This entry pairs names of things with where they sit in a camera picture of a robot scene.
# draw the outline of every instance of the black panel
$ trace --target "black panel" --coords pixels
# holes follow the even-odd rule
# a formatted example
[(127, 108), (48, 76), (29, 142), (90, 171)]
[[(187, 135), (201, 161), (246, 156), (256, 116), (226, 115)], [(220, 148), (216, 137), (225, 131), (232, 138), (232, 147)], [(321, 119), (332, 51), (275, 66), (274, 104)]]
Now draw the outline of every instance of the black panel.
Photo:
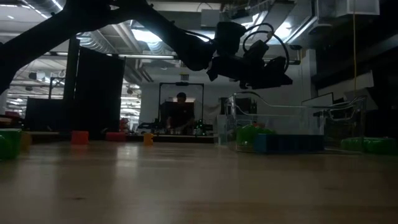
[(104, 130), (118, 131), (124, 62), (81, 48), (74, 104), (73, 129), (97, 138)]
[(27, 100), (25, 128), (30, 131), (66, 131), (68, 121), (63, 100)]

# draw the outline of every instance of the transparent container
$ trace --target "transparent container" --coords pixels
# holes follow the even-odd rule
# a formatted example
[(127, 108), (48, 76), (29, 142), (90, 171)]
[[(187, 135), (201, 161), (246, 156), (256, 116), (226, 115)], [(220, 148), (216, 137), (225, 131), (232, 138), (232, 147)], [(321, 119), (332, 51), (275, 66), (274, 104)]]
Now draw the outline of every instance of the transparent container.
[[(241, 110), (237, 98), (256, 101), (257, 114)], [(230, 96), (225, 106), (227, 145), (235, 151), (258, 152), (254, 148), (258, 134), (321, 139), (323, 149), (340, 149), (342, 140), (364, 137), (365, 96), (331, 106), (292, 106), (271, 105), (257, 93), (244, 91)]]

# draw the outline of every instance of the white wall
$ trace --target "white wall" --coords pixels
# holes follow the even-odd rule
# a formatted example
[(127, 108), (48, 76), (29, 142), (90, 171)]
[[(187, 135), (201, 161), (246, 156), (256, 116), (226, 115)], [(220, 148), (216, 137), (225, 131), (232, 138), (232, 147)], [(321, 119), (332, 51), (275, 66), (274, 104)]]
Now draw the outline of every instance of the white wall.
[[(360, 90), (367, 87), (373, 87), (373, 74), (372, 71), (360, 75), (356, 79), (356, 89)], [(319, 95), (333, 93), (335, 100), (344, 98), (344, 93), (354, 91), (354, 79), (346, 80), (336, 85), (328, 86), (318, 91)]]

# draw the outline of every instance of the green block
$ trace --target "green block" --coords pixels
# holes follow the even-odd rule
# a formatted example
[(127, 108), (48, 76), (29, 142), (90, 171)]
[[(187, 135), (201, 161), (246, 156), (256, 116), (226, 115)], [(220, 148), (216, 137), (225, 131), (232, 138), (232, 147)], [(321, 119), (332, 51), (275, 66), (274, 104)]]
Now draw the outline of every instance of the green block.
[(15, 159), (21, 148), (20, 129), (0, 129), (0, 160)]
[(371, 154), (398, 155), (396, 140), (389, 138), (348, 138), (341, 141), (341, 148)]
[(252, 146), (258, 134), (276, 134), (275, 131), (266, 128), (247, 125), (236, 129), (236, 144), (240, 146)]
[(397, 155), (397, 143), (395, 139), (366, 138), (364, 139), (365, 151), (380, 155)]

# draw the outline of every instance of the table surface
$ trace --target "table surface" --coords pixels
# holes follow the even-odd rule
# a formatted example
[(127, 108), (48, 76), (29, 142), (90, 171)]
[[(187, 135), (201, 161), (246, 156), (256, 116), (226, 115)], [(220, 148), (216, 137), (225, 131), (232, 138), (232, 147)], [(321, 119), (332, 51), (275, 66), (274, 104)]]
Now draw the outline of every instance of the table surface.
[(384, 156), (42, 144), (0, 162), (0, 223), (397, 223), (397, 173)]

